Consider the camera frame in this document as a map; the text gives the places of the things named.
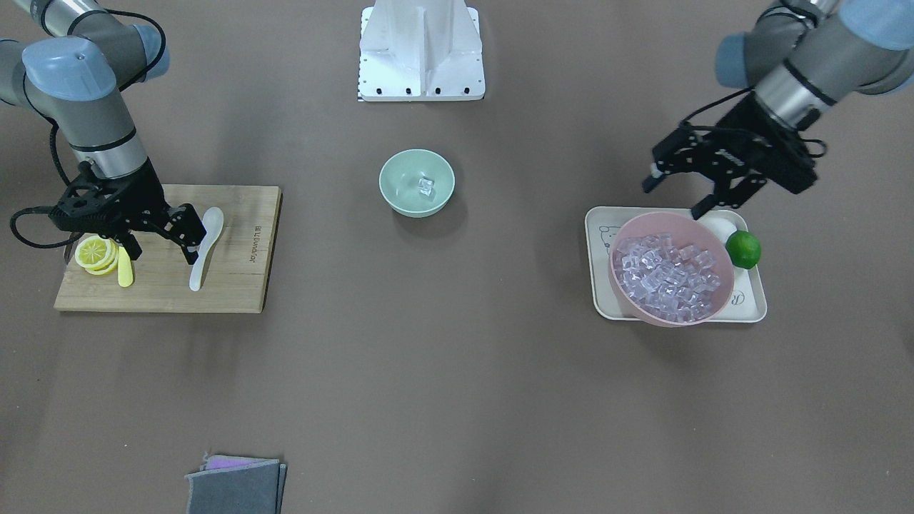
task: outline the white spoon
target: white spoon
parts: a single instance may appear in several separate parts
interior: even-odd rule
[[[203,267],[209,257],[209,249],[216,244],[219,234],[222,233],[222,225],[225,224],[225,215],[222,209],[210,207],[203,213],[203,228],[207,230],[207,235],[203,236],[200,242],[200,248],[197,249],[197,261],[194,262],[190,269],[190,290],[199,291],[203,283]]]

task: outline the bowl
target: bowl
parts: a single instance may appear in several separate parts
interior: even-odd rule
[[[413,148],[392,156],[377,180],[381,196],[396,212],[425,218],[441,210],[454,192],[454,171],[444,157]]]
[[[615,273],[615,259],[613,255],[616,251],[619,241],[626,238],[642,238],[651,234],[669,233],[673,236],[673,245],[683,247],[687,244],[694,244],[702,250],[708,250],[717,261],[711,266],[711,271],[720,277],[721,285],[711,295],[711,311],[713,314],[698,321],[676,323],[654,316],[640,308],[627,294],[622,291]],[[701,223],[698,223],[687,216],[674,214],[672,212],[649,212],[636,216],[626,222],[619,229],[619,233],[612,238],[610,245],[610,285],[612,291],[619,299],[619,305],[623,313],[641,319],[651,325],[659,327],[688,327],[697,325],[716,316],[721,309],[727,306],[730,296],[733,293],[734,272],[733,263],[730,256],[724,248],[723,243],[711,230],[708,230]]]

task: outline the citrus slice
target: citrus slice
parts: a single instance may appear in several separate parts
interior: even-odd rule
[[[100,270],[90,270],[89,268],[86,268],[86,272],[93,274],[93,275],[106,275],[108,273],[113,272],[116,269],[117,269],[117,259],[112,259],[111,263],[109,263],[108,266],[101,268]]]
[[[100,270],[108,267],[117,256],[114,241],[90,236],[76,247],[76,264],[86,270]]]
[[[761,259],[759,239],[745,230],[737,230],[730,234],[724,247],[727,248],[733,265],[738,268],[750,270]]]

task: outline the folded cloth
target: folded cloth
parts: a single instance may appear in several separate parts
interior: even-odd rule
[[[211,455],[187,475],[187,514],[279,514],[286,465],[276,459]]]

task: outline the mint green bowl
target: mint green bowl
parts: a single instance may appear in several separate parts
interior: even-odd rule
[[[420,181],[434,181],[431,194],[420,190]],[[414,148],[392,156],[381,167],[377,180],[381,195],[396,212],[425,218],[441,210],[454,192],[454,170],[444,157]]]

